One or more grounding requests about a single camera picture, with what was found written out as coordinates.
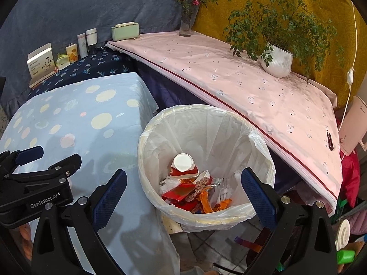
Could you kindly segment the person's left hand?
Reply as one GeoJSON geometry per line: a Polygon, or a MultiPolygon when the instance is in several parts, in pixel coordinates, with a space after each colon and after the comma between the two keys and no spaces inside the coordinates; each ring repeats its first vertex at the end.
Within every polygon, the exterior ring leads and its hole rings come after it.
{"type": "Polygon", "coordinates": [[[31,240],[31,227],[27,223],[25,225],[21,225],[19,227],[19,233],[22,237],[22,248],[25,257],[31,261],[32,260],[32,249],[33,249],[33,242],[31,240]]]}

